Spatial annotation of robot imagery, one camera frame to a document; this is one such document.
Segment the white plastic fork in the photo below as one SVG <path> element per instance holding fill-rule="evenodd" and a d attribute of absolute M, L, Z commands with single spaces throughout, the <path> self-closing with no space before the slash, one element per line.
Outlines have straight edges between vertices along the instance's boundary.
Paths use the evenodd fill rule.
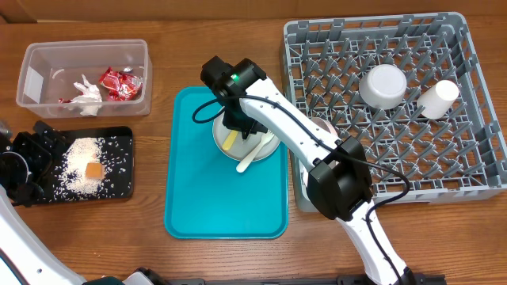
<path fill-rule="evenodd" d="M 267 133 L 263 134 L 261 137 L 260 142 L 254 147 L 253 150 L 251 150 L 237 165 L 236 171 L 238 173 L 243 173 L 250 163 L 255 159 L 257 154 L 261 151 L 261 149 L 274 138 L 274 134 L 271 131 L 268 131 Z"/>

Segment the red snack wrapper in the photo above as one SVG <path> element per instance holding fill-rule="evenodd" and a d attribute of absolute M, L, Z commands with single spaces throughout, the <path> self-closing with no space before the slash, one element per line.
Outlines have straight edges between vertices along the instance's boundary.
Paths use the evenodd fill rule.
<path fill-rule="evenodd" d="M 110 101 L 132 101 L 143 88 L 141 77 L 114 71 L 111 67 L 103 73 L 99 83 L 108 90 Z"/>

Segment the pink round plate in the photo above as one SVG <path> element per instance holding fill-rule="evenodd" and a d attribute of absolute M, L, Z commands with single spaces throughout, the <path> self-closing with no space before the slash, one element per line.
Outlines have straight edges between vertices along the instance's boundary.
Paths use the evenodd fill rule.
<path fill-rule="evenodd" d="M 323 141 L 338 140 L 338 135 L 334 126 L 328 120 L 314 117 L 311 121 L 313 125 L 310 127 L 310 130 L 318 139 L 322 139 Z"/>

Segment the yellow plastic spoon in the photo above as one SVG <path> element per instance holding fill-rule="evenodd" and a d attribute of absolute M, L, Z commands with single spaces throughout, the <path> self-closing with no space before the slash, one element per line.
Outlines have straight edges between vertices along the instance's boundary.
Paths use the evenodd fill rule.
<path fill-rule="evenodd" d="M 232 130 L 229 132 L 229 134 L 227 135 L 227 137 L 225 138 L 225 140 L 222 144 L 222 148 L 224 151 L 228 151 L 233 146 L 234 141 L 237 138 L 237 135 L 238 135 L 238 132 L 235 130 Z"/>

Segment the white napkin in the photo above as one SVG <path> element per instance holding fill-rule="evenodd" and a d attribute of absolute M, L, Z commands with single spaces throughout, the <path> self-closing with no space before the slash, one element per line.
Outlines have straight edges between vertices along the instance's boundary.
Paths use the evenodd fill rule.
<path fill-rule="evenodd" d="M 74 87 L 81 92 L 80 95 L 71 99 L 73 102 L 69 110 L 80 108 L 81 116 L 96 116 L 102 107 L 102 95 L 96 85 L 91 84 L 86 76 L 82 75 L 82 83 L 75 82 Z"/>

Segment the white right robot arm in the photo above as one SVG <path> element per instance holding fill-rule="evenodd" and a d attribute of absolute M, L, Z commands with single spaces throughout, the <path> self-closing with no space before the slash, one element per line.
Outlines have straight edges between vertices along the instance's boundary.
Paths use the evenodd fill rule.
<path fill-rule="evenodd" d="M 278 90 L 250 59 L 232 66 L 215 56 L 200 73 L 221 105 L 223 126 L 243 138 L 276 136 L 303 163 L 307 196 L 323 216 L 341 224 L 360 254 L 374 284 L 415 284 L 415 274 L 395 252 L 378 220 L 370 170 L 386 171 L 366 158 L 359 140 L 339 139 L 323 130 Z"/>

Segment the small red candy wrapper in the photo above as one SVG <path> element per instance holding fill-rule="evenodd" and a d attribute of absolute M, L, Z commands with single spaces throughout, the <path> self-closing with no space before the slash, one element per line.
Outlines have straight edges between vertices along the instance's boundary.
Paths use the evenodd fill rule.
<path fill-rule="evenodd" d="M 63 99 L 63 98 L 59 98 L 59 103 L 60 104 L 70 104 L 72 102 L 73 102 L 72 100 L 66 100 L 66 99 Z"/>

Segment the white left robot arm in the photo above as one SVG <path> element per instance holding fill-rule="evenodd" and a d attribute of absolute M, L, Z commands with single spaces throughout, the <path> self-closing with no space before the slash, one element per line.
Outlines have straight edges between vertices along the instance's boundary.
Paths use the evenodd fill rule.
<path fill-rule="evenodd" d="M 17 213 L 20 206 L 129 198 L 134 135 L 129 127 L 59 131 L 37 121 L 14 135 L 1 125 L 1 282 L 85 284 Z"/>

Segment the grey bowl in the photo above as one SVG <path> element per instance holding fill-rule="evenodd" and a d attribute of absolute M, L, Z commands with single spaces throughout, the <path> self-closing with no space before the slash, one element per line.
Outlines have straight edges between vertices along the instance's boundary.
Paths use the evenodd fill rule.
<path fill-rule="evenodd" d="M 407 88 L 406 76 L 396 66 L 381 64 L 362 77 L 359 93 L 373 108 L 392 109 L 399 106 Z"/>

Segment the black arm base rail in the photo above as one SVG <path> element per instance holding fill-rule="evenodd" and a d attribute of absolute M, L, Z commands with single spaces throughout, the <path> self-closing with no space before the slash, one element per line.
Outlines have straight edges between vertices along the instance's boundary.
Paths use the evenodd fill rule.
<path fill-rule="evenodd" d="M 309 279 L 236 279 L 236 280 L 204 280 L 204 279 L 167 279 L 170 285 L 363 285 L 373 284 L 366 275 L 343 275 L 335 278 Z"/>

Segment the white plastic cup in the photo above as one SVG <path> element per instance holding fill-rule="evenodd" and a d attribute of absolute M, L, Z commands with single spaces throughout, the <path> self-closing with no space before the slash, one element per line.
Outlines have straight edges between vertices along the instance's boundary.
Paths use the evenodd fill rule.
<path fill-rule="evenodd" d="M 441 118 L 459 96 L 459 87 L 452 81 L 441 80 L 417 99 L 417 106 L 423 107 L 422 115 L 428 119 Z"/>

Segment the orange food cube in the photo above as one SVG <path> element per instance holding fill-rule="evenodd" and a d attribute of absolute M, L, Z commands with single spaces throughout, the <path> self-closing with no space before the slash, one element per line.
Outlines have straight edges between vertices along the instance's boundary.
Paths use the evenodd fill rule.
<path fill-rule="evenodd" d="M 105 167 L 100 162 L 89 162 L 86 166 L 85 177 L 102 180 L 105 177 Z"/>

